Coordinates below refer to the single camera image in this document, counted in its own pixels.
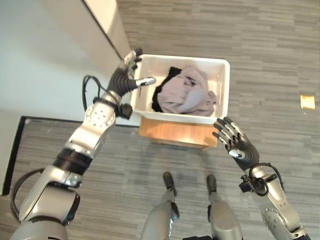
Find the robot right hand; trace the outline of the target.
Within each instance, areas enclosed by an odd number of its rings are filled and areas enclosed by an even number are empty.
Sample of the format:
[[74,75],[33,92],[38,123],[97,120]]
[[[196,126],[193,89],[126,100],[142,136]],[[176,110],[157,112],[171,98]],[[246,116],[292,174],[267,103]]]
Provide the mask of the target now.
[[218,118],[213,126],[218,132],[212,135],[223,144],[241,170],[245,172],[260,162],[258,150],[232,119]]

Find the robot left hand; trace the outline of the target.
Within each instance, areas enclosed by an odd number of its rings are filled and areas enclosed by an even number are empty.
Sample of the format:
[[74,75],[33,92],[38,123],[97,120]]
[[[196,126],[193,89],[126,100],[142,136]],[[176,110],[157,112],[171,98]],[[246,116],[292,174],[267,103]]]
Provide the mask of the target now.
[[138,68],[137,63],[142,61],[141,55],[143,50],[135,48],[131,50],[120,62],[114,73],[112,74],[107,90],[116,93],[123,97],[139,87],[149,86],[156,83],[154,77],[143,77],[140,79],[133,79],[130,74]]

